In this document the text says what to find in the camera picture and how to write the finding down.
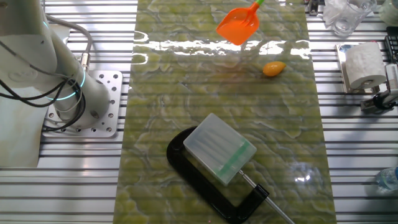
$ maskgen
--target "cable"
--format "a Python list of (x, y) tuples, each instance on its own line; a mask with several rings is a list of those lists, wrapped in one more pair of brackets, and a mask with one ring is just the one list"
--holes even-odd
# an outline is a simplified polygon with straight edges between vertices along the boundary
[(86, 108), (86, 98), (84, 96), (84, 94), (81, 95), (81, 102), (78, 105), (77, 111), (76, 111), (76, 116), (71, 119), (69, 122), (67, 122), (65, 125), (61, 126), (61, 127), (49, 127), (46, 125), (43, 125), (44, 129), (42, 130), (43, 132), (49, 132), (49, 131), (58, 131), (58, 130), (63, 130), (71, 125), (73, 125), (76, 121), (78, 121), (81, 116), (83, 116), (84, 112), (85, 112), (85, 108)]
[(29, 65), (30, 68), (34, 69), (36, 72), (41, 72), (43, 74), (46, 75), (50, 75), (50, 76), (56, 76), (56, 77), (62, 77), (62, 78), (68, 78), (66, 75), (62, 75), (62, 74), (57, 74), (57, 73), (50, 73), (50, 72), (46, 72), (44, 70), (41, 70), (39, 68), (37, 68), (36, 66), (32, 65), (31, 63), (29, 63), (27, 60), (25, 60), (23, 57), (21, 57), (20, 55), (18, 55), (15, 51), (11, 50), (5, 43), (3, 43), (2, 41), (0, 41), (0, 46), (3, 47), (4, 49), (6, 49), (10, 54), (12, 54), (13, 56), (21, 59), (22, 61), (24, 61), (25, 63), (27, 63)]
[(46, 16), (46, 18), (49, 21), (52, 21), (54, 23), (70, 27), (70, 28), (78, 30), (82, 34), (84, 34), (87, 37), (87, 47), (86, 47), (85, 53), (89, 53), (90, 52), (91, 46), (93, 45), (93, 38), (91, 37), (91, 34), (86, 29), (84, 29), (81, 26), (79, 26), (77, 24), (74, 24), (72, 22), (67, 22), (67, 21), (64, 21), (64, 20), (61, 20), (61, 19), (54, 18), (54, 17), (52, 17), (52, 16), (50, 16), (48, 14), (46, 14), (45, 16)]
[[(78, 30), (82, 31), (85, 35), (88, 34), (88, 36), (87, 36), (88, 45), (87, 45), (86, 51), (89, 52), (90, 49), (91, 49), (92, 43), (93, 43), (90, 33), (88, 33), (87, 30), (85, 30), (84, 28), (82, 28), (82, 27), (80, 27), (78, 25), (75, 25), (75, 27), (76, 28), (74, 28), (74, 29), (78, 29)], [(65, 79), (63, 82), (58, 84), (55, 88), (51, 89), (50, 91), (48, 91), (48, 92), (46, 92), (46, 93), (44, 93), (42, 95), (29, 97), (29, 98), (24, 98), (24, 97), (19, 96), (12, 89), (10, 89), (2, 80), (0, 80), (0, 85), (12, 95), (12, 96), (10, 96), (10, 95), (5, 95), (5, 94), (0, 93), (0, 96), (6, 97), (6, 98), (10, 98), (10, 99), (13, 99), (13, 100), (19, 100), (19, 101), (21, 101), (21, 102), (23, 102), (23, 103), (25, 103), (27, 105), (42, 108), (42, 107), (50, 106), (53, 103), (55, 103), (56, 100), (58, 99), (58, 97), (60, 96), (61, 91), (63, 90), (63, 87), (66, 84), (69, 84), (70, 88), (73, 88), (74, 91), (75, 91), (77, 103), (75, 105), (73, 105), (71, 108), (69, 108), (67, 111), (70, 111), (70, 110), (74, 109), (75, 107), (77, 107), (75, 116), (70, 121), (68, 121), (65, 125), (63, 125), (61, 127), (58, 127), (58, 128), (48, 127), (46, 125), (43, 125), (44, 129), (42, 131), (49, 132), (49, 131), (58, 131), (58, 130), (65, 129), (65, 128), (73, 125), (74, 123), (76, 123), (83, 116), (83, 114), (85, 112), (85, 108), (86, 108), (86, 99), (85, 99), (85, 96), (84, 96), (80, 86), (76, 85), (77, 84), (77, 80), (74, 80), (74, 82), (73, 82), (72, 81), (73, 79), (67, 77), (66, 75), (57, 74), (57, 73), (50, 73), (50, 72), (46, 72), (44, 70), (41, 70), (40, 68), (37, 68), (36, 66), (30, 64), (27, 60), (25, 60), (24, 58), (19, 56), (17, 53), (15, 53), (15, 51), (11, 50), (6, 44), (4, 44), (1, 41), (0, 41), (0, 46), (3, 47), (4, 49), (6, 49), (13, 56), (18, 57), (22, 61), (24, 61), (27, 64), (29, 64), (29, 67), (34, 69), (35, 71), (43, 73), (43, 74), (46, 74), (46, 75), (50, 75), (50, 76), (53, 76), (53, 77), (60, 77), (60, 78)], [(29, 102), (29, 100), (37, 100), (37, 99), (40, 99), (40, 98), (42, 98), (44, 96), (47, 96), (47, 95), (53, 93), (57, 89), (58, 89), (58, 92), (55, 95), (54, 99), (51, 100), (48, 103), (45, 103), (45, 104), (42, 104), (42, 105), (38, 105), (38, 104)]]
[(29, 105), (29, 106), (34, 106), (34, 107), (36, 107), (36, 108), (44, 108), (44, 107), (50, 106), (50, 105), (52, 105), (53, 103), (56, 102), (56, 100), (58, 99), (58, 97), (59, 97), (60, 94), (61, 94), (61, 91), (62, 91), (63, 87), (65, 86), (65, 84), (66, 84), (68, 81), (69, 81), (69, 80), (65, 80), (64, 82), (62, 82), (62, 84), (61, 84), (60, 88), (58, 89), (58, 92), (57, 92), (57, 94), (55, 95), (55, 97), (54, 97), (53, 100), (51, 100), (51, 101), (48, 102), (48, 103), (44, 103), (44, 104), (42, 104), (42, 105), (39, 105), (39, 104), (36, 104), (36, 103), (31, 103), (31, 102), (29, 102), (29, 100), (25, 100), (23, 97), (19, 96), (16, 92), (14, 92), (12, 89), (10, 89), (2, 80), (0, 80), (0, 85), (1, 85), (4, 89), (6, 89), (12, 96), (14, 96), (14, 97), (16, 98), (16, 100), (19, 100), (19, 101), (21, 101), (21, 102), (23, 102), (23, 103), (25, 103), (25, 104), (27, 104), (27, 105)]
[(83, 96), (83, 92), (80, 91), (80, 97), (79, 97), (79, 99), (77, 100), (77, 102), (73, 106), (71, 106), (69, 109), (64, 110), (64, 111), (62, 111), (60, 109), (57, 109), (57, 111), (62, 112), (62, 113), (67, 113), (67, 112), (71, 111), (72, 109), (77, 107), (77, 105), (80, 103), (82, 96)]
[[(48, 96), (49, 94), (55, 92), (55, 90), (57, 90), (58, 88), (60, 88), (60, 87), (62, 86), (62, 83), (64, 83), (64, 82), (59, 83), (56, 87), (54, 87), (54, 88), (51, 89), (50, 91), (48, 91), (48, 92), (46, 92), (46, 93), (44, 93), (44, 94), (41, 94), (41, 95), (39, 95), (39, 96), (21, 97), (21, 98), (23, 98), (23, 99), (25, 99), (25, 100), (38, 100), (38, 99), (41, 99), (41, 98), (46, 97), (46, 96)], [(16, 98), (15, 96), (6, 95), (6, 94), (3, 94), (3, 93), (0, 93), (0, 96), (5, 97), (5, 98), (8, 98), (8, 99), (12, 99), (12, 100), (18, 100), (18, 98)]]

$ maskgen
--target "clear plastic box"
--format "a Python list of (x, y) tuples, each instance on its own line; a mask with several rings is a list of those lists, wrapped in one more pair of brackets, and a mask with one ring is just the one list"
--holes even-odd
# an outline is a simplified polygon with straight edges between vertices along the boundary
[(184, 140), (184, 145), (225, 186), (257, 151), (213, 113)]

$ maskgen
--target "orange toy shovel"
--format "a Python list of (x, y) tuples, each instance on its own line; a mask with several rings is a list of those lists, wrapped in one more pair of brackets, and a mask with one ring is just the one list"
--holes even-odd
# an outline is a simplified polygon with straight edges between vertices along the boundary
[(256, 11), (264, 0), (257, 0), (249, 8), (232, 9), (218, 25), (216, 31), (234, 45), (241, 45), (259, 27)]

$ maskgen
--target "plastic container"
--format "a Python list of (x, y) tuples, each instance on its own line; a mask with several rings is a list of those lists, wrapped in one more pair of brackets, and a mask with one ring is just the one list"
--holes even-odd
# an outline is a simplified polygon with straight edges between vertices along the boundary
[(380, 171), (376, 176), (376, 182), (385, 191), (398, 190), (398, 167)]
[(184, 146), (225, 186), (257, 149), (215, 114), (209, 114)]

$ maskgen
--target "black cable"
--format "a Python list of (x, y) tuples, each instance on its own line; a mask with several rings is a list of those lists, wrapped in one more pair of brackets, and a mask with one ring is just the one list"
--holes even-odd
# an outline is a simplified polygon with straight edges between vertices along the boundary
[(67, 82), (68, 82), (68, 80), (65, 80), (64, 82), (62, 82), (62, 84), (61, 84), (57, 94), (55, 95), (54, 99), (52, 99), (50, 102), (44, 103), (42, 105), (39, 105), (37, 103), (31, 103), (31, 102), (29, 102), (29, 100), (25, 100), (23, 97), (19, 96), (16, 92), (14, 92), (12, 89), (10, 89), (2, 80), (0, 80), (0, 85), (4, 89), (6, 89), (12, 96), (14, 96), (17, 100), (19, 100), (19, 101), (21, 101), (21, 102), (23, 102), (23, 103), (25, 103), (25, 104), (27, 104), (29, 106), (33, 106), (33, 107), (36, 107), (36, 108), (44, 108), (44, 107), (50, 106), (50, 105), (52, 105), (53, 103), (56, 102), (56, 100), (58, 99), (58, 97), (61, 94), (61, 91), (62, 91), (63, 87), (65, 86), (65, 84), (67, 84)]
[[(63, 83), (63, 82), (59, 83), (56, 87), (54, 87), (54, 88), (51, 89), (50, 91), (48, 91), (48, 92), (46, 92), (46, 93), (44, 93), (44, 94), (41, 94), (41, 95), (39, 95), (39, 96), (21, 97), (21, 98), (23, 98), (23, 99), (25, 99), (25, 100), (38, 100), (38, 99), (41, 99), (41, 98), (46, 97), (46, 96), (48, 96), (49, 94), (55, 92), (55, 90), (58, 90), (58, 89), (62, 86), (62, 83)], [(18, 100), (18, 98), (16, 98), (15, 96), (10, 96), (10, 95), (3, 94), (3, 93), (0, 93), (0, 96), (5, 97), (5, 98), (8, 98), (8, 99), (12, 99), (12, 100)]]
[[(24, 97), (19, 96), (12, 89), (10, 89), (2, 80), (0, 80), (0, 85), (12, 95), (12, 96), (9, 96), (9, 95), (5, 95), (5, 94), (0, 93), (0, 96), (6, 97), (6, 98), (10, 98), (10, 99), (13, 99), (13, 100), (19, 100), (19, 101), (21, 101), (21, 102), (23, 102), (23, 103), (25, 103), (27, 105), (30, 105), (30, 106), (43, 108), (43, 107), (50, 106), (53, 103), (55, 103), (57, 101), (58, 97), (60, 96), (63, 87), (68, 83), (75, 91), (76, 100), (79, 100), (80, 97), (82, 97), (82, 100), (77, 105), (75, 117), (72, 118), (65, 125), (63, 125), (61, 127), (58, 127), (58, 128), (48, 127), (48, 126), (44, 125), (45, 129), (43, 129), (42, 131), (49, 132), (49, 131), (58, 131), (58, 130), (65, 129), (65, 128), (73, 125), (74, 123), (76, 123), (76, 121), (78, 121), (81, 118), (81, 116), (83, 116), (83, 114), (85, 112), (85, 108), (86, 108), (86, 98), (85, 98), (84, 94), (81, 92), (81, 88), (80, 88), (79, 84), (77, 84), (77, 82), (74, 82), (72, 79), (68, 78), (66, 75), (46, 72), (44, 70), (41, 70), (41, 69), (35, 67), (34, 65), (30, 64), (29, 62), (24, 60), (22, 57), (20, 57), (17, 53), (15, 53), (15, 51), (10, 49), (6, 44), (4, 44), (1, 41), (0, 41), (0, 46), (3, 47), (5, 50), (7, 50), (13, 56), (18, 57), (21, 60), (23, 60), (26, 63), (28, 63), (29, 67), (34, 69), (34, 70), (36, 70), (37, 72), (44, 73), (46, 75), (50, 75), (50, 76), (53, 76), (53, 77), (61, 77), (61, 78), (65, 79), (63, 82), (58, 84), (55, 88), (51, 89), (50, 91), (48, 91), (48, 92), (46, 92), (46, 93), (44, 93), (44, 94), (42, 94), (40, 96), (33, 96), (33, 97), (30, 97), (30, 98), (24, 98)], [(54, 99), (52, 101), (46, 103), (46, 104), (38, 105), (38, 104), (29, 102), (29, 100), (37, 100), (37, 99), (42, 98), (43, 96), (47, 96), (47, 95), (53, 93), (56, 89), (58, 89), (58, 92), (55, 95)]]

